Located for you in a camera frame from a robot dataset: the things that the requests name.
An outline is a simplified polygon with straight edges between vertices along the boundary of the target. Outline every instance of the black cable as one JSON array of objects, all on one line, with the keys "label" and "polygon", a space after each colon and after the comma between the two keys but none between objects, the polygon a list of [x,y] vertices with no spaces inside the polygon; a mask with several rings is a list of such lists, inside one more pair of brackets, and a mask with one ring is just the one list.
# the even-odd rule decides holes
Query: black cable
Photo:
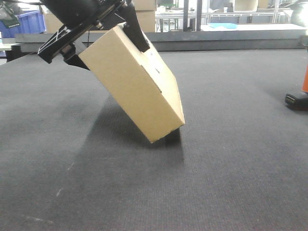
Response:
[{"label": "black cable", "polygon": [[41,2],[24,2],[24,1],[19,1],[19,0],[5,0],[7,2],[12,2],[12,3],[24,3],[24,4],[28,4],[28,5],[36,5],[36,6],[40,6],[40,5],[44,5]]},{"label": "black cable", "polygon": [[90,40],[90,29],[88,31],[88,47],[89,47],[89,40]]}]

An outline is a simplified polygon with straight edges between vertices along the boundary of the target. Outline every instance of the black base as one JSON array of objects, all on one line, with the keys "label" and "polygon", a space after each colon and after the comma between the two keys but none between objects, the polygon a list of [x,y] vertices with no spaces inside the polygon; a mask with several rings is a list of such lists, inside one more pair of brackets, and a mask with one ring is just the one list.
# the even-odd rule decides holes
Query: black base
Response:
[{"label": "black base", "polygon": [[285,102],[296,110],[308,110],[308,93],[286,94]]},{"label": "black base", "polygon": [[15,59],[18,59],[20,57],[23,57],[27,54],[30,54],[29,52],[22,52],[20,50],[20,46],[12,46],[12,49],[10,51],[5,51],[6,60],[7,62],[13,61]]}]

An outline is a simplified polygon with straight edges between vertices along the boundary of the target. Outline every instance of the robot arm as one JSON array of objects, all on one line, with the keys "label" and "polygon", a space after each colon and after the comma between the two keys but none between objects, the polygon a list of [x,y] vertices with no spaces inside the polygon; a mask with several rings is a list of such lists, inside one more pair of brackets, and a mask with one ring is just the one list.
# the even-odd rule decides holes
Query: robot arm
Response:
[{"label": "robot arm", "polygon": [[48,63],[57,54],[64,61],[87,69],[78,54],[85,47],[76,40],[92,26],[103,29],[108,18],[116,14],[126,21],[124,32],[142,52],[150,47],[140,29],[134,4],[131,0],[41,0],[63,23],[63,26],[42,46],[38,55]]}]

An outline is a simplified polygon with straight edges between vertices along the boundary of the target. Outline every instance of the cardboard box on shelf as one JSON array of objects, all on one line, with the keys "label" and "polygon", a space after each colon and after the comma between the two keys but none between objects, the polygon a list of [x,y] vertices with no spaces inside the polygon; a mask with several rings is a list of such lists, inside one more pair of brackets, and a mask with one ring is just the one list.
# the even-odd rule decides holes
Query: cardboard box on shelf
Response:
[{"label": "cardboard box on shelf", "polygon": [[269,5],[269,0],[258,0],[258,8],[266,9]]},{"label": "cardboard box on shelf", "polygon": [[52,13],[44,14],[46,32],[54,34],[62,27],[63,23]]},{"label": "cardboard box on shelf", "polygon": [[155,11],[155,0],[133,0],[137,11]]},{"label": "cardboard box on shelf", "polygon": [[136,11],[143,32],[155,32],[155,11]]},{"label": "cardboard box on shelf", "polygon": [[234,0],[234,12],[256,12],[258,0]]}]

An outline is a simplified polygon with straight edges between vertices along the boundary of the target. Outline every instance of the black metal bracket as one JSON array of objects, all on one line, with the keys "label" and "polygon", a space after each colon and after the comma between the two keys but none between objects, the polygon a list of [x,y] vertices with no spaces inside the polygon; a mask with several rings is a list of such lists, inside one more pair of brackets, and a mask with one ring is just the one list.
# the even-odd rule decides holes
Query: black metal bracket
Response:
[{"label": "black metal bracket", "polygon": [[78,54],[85,50],[86,47],[79,46],[76,49],[76,40],[93,25],[103,26],[108,18],[115,13],[126,21],[123,30],[136,47],[143,52],[148,50],[150,47],[140,29],[133,2],[127,4],[125,0],[107,0],[102,2],[102,5],[92,16],[78,26],[69,29],[66,25],[63,25],[40,47],[38,55],[46,62],[51,63],[56,55],[62,54],[64,61],[69,65],[87,69],[86,65],[78,57]]}]

